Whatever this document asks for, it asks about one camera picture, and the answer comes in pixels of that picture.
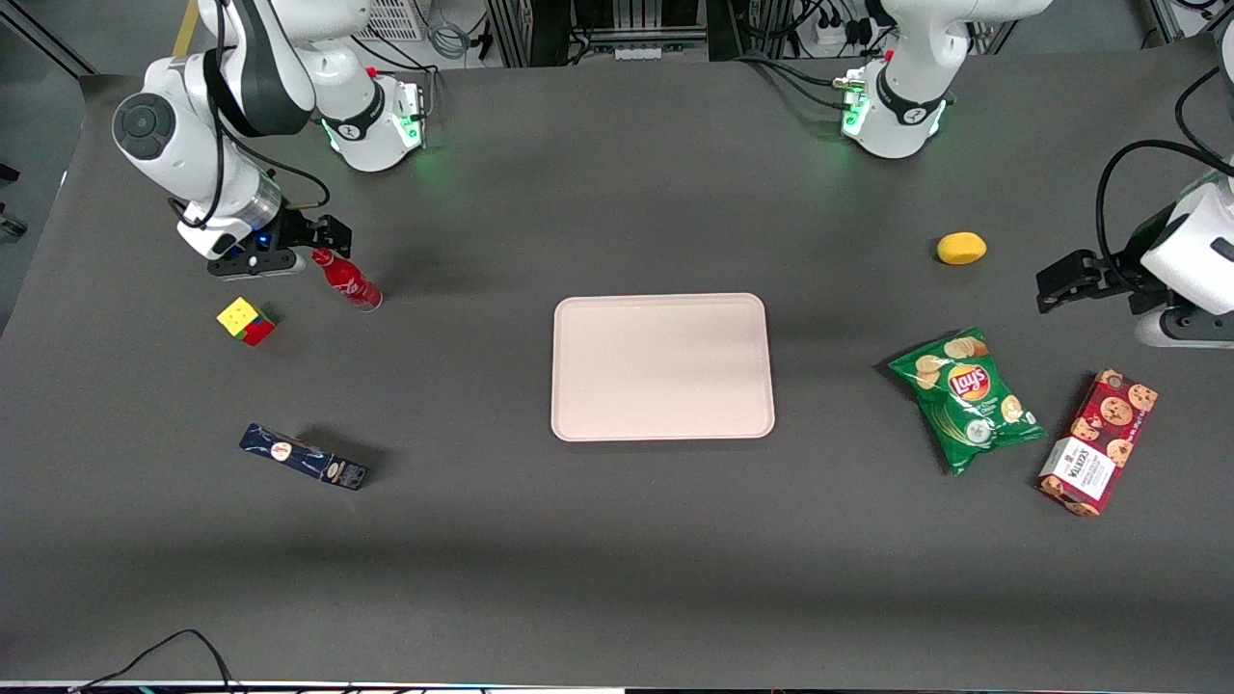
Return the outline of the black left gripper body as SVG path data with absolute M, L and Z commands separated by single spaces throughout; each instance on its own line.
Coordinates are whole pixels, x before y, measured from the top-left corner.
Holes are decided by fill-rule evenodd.
M 1151 272 L 1146 270 L 1141 259 L 1146 251 L 1153 249 L 1162 233 L 1167 231 L 1172 212 L 1172 207 L 1164 207 L 1138 224 L 1137 228 L 1130 232 L 1124 249 L 1114 254 L 1111 251 L 1111 243 L 1108 243 L 1104 209 L 1096 209 L 1095 231 L 1101 263 L 1104 268 L 1104 280 L 1114 295 L 1123 293 L 1130 295 L 1128 303 L 1133 315 L 1141 315 L 1156 310 L 1156 307 L 1171 307 L 1172 291 Z

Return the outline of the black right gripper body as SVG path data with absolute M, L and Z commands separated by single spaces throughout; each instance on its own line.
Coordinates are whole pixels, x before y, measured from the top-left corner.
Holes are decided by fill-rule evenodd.
M 283 209 L 273 220 L 251 236 L 251 251 L 257 254 L 271 254 L 283 249 L 311 246 L 313 242 L 313 222 L 300 210 Z

